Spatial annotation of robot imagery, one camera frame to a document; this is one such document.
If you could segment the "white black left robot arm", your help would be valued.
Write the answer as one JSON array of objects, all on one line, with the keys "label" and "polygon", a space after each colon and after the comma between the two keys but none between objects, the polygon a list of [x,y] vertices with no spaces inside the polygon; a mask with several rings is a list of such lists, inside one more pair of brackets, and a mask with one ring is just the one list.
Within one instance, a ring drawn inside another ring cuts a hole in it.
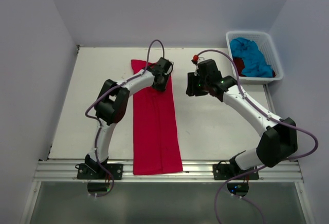
[{"label": "white black left robot arm", "polygon": [[129,98],[148,87],[164,92],[172,70],[173,63],[161,57],[128,79],[104,82],[98,98],[85,112],[86,117],[98,122],[98,130],[92,149],[85,156],[85,169],[79,169],[80,173],[89,174],[93,179],[111,177],[107,169],[109,144],[117,123],[126,113]]}]

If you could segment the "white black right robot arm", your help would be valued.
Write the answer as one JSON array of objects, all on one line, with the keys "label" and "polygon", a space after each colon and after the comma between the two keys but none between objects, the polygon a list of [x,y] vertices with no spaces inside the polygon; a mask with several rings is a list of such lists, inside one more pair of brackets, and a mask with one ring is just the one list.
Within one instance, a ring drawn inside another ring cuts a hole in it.
[{"label": "white black right robot arm", "polygon": [[298,149],[296,124],[291,118],[281,119],[260,103],[249,98],[232,76],[223,77],[213,59],[192,60],[196,66],[188,73],[186,94],[210,94],[237,111],[260,136],[256,148],[233,156],[228,164],[218,164],[218,170],[229,177],[241,179],[257,166],[274,167]]}]

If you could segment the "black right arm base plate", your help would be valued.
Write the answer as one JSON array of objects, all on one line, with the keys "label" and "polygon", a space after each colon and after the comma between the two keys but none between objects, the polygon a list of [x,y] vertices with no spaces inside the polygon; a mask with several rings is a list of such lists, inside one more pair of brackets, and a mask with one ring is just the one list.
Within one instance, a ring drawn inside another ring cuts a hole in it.
[{"label": "black right arm base plate", "polygon": [[248,175],[240,177],[239,179],[258,180],[259,173],[253,172],[256,167],[248,170],[240,170],[237,166],[231,165],[228,161],[220,161],[212,165],[212,172],[214,180],[228,180],[234,176],[248,172]]}]

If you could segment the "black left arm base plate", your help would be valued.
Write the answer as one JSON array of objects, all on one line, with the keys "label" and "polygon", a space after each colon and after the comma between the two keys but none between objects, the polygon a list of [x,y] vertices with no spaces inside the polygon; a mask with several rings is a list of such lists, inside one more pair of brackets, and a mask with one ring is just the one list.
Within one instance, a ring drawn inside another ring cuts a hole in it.
[{"label": "black left arm base plate", "polygon": [[100,179],[110,179],[108,172],[111,173],[111,179],[121,180],[123,173],[123,164],[120,163],[109,163],[103,166],[106,171],[99,168],[97,172],[94,172],[84,163],[76,164],[75,168],[78,170],[77,179],[80,180],[100,180]]}]

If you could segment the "pink red t shirt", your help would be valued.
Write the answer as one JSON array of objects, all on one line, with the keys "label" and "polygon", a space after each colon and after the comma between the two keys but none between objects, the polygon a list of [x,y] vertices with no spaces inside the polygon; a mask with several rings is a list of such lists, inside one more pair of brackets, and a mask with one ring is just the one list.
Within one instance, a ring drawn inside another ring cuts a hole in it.
[{"label": "pink red t shirt", "polygon": [[133,95],[133,174],[182,171],[172,78],[164,92],[148,87]]}]

